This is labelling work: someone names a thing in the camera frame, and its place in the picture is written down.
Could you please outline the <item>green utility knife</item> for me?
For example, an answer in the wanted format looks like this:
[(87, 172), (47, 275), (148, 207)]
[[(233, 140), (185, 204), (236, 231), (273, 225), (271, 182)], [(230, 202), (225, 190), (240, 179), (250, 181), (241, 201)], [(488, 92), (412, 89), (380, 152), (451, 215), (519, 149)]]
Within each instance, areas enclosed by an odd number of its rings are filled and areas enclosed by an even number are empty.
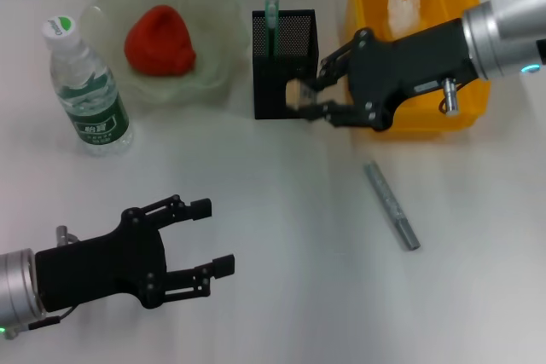
[(279, 1), (265, 0), (265, 53), (273, 58), (278, 50), (278, 28), (279, 28)]

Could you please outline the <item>black mesh pen holder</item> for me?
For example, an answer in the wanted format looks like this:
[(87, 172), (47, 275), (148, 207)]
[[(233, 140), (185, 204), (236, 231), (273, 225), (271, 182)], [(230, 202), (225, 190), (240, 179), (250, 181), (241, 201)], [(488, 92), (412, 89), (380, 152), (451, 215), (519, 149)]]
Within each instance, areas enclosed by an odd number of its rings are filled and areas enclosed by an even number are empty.
[(286, 84), (295, 78), (317, 75), (315, 11), (280, 11), (278, 36), (278, 50), (270, 57), (265, 48), (264, 12), (253, 11), (253, 106), (257, 120), (297, 118), (298, 114), (286, 106)]

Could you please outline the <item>yellow plastic bin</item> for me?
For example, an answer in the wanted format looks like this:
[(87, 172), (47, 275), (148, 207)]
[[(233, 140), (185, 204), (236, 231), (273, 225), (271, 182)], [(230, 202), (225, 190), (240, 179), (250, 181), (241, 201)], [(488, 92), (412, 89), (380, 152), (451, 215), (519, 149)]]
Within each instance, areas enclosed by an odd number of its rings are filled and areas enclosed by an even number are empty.
[[(420, 0), (420, 25), (415, 32), (436, 26), (462, 15), (465, 9), (475, 6), (479, 0)], [(348, 0), (346, 9), (346, 38), (355, 31), (370, 27), (381, 40), (393, 40), (388, 23), (388, 0)], [(433, 133), (463, 130), (485, 114), (491, 83), (476, 80), (458, 93), (460, 113), (447, 117), (439, 111), (443, 93), (434, 91), (403, 103), (396, 111), (391, 133)]]

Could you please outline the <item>beige eraser with barcode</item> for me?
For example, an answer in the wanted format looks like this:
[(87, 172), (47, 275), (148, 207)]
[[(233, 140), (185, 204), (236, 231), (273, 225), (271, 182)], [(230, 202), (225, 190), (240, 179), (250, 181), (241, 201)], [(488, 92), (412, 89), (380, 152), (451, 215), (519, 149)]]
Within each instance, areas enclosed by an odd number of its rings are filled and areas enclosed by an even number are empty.
[(317, 93), (304, 81), (295, 78), (286, 83), (285, 103), (288, 108), (298, 111), (316, 105)]

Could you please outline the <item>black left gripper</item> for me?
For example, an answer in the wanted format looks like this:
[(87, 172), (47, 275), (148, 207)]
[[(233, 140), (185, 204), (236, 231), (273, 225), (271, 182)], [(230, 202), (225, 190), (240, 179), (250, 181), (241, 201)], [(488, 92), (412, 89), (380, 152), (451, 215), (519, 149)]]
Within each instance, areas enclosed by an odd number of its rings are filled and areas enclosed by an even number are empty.
[(159, 230), (211, 216), (210, 199), (186, 204), (175, 194), (125, 211), (119, 226), (108, 234), (38, 252), (36, 274), (43, 306), (57, 311), (127, 293), (144, 308), (155, 309), (164, 303), (209, 297), (213, 280), (235, 273), (235, 256), (166, 272)]

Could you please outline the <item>white paper ball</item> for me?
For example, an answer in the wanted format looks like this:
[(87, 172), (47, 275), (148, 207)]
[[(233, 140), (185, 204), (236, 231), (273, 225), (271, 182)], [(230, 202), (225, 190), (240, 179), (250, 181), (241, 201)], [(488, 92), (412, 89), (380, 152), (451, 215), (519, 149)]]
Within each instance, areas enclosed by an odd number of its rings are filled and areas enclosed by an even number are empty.
[(417, 32), (421, 26), (421, 0), (387, 0), (387, 24), (393, 38)]

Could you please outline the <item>pale green glass fruit plate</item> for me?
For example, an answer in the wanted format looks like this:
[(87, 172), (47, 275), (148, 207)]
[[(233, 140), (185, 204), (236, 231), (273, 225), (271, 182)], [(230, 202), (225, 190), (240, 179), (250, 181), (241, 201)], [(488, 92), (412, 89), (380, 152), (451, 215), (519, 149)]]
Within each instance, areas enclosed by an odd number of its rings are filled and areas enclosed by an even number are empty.
[[(124, 42), (130, 29), (152, 7), (160, 5), (174, 8), (189, 30), (196, 64), (183, 76), (141, 74), (125, 57)], [(125, 97), (155, 106), (224, 100), (250, 44), (236, 0), (95, 0), (81, 14), (79, 31), (111, 68)]]

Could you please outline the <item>grey metal pen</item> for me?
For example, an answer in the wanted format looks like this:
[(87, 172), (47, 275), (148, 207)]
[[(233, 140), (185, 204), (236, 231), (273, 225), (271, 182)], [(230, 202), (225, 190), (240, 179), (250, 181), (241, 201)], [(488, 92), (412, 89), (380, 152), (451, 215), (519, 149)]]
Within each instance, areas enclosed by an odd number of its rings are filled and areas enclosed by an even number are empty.
[(421, 247), (413, 228), (410, 225), (402, 207), (391, 190), (386, 178), (376, 162), (370, 161), (364, 166), (364, 172), (374, 189), (383, 209), (389, 217), (393, 227), (404, 242), (409, 251), (415, 251)]

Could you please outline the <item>clear water bottle green label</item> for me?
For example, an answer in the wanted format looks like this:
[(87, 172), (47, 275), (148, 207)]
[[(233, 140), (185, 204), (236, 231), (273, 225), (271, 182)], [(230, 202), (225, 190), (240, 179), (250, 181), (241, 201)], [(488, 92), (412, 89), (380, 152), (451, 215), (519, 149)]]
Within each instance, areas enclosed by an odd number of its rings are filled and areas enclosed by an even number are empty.
[(131, 123), (108, 65), (81, 38), (70, 16), (48, 18), (42, 35), (56, 97), (84, 147), (95, 156), (126, 151), (133, 139)]

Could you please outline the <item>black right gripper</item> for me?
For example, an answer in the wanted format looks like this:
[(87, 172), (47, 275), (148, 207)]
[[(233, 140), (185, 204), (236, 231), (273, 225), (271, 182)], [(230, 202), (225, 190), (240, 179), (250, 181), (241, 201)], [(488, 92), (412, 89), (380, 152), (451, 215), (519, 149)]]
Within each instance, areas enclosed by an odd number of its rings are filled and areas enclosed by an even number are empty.
[(346, 74), (353, 105), (303, 104), (298, 115), (333, 127), (384, 131), (408, 99), (442, 89), (446, 79), (468, 84), (478, 78), (460, 18), (394, 41), (380, 40), (364, 27), (321, 61), (314, 90), (321, 92)]

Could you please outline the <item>red-orange fruit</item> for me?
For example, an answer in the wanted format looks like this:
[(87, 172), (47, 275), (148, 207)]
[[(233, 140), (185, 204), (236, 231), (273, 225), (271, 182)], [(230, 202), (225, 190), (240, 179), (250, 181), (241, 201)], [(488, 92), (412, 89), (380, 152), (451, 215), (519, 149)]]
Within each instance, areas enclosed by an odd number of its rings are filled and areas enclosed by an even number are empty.
[(196, 62), (183, 18), (167, 5), (151, 8), (138, 20), (126, 36), (124, 52), (132, 69), (155, 77), (183, 76)]

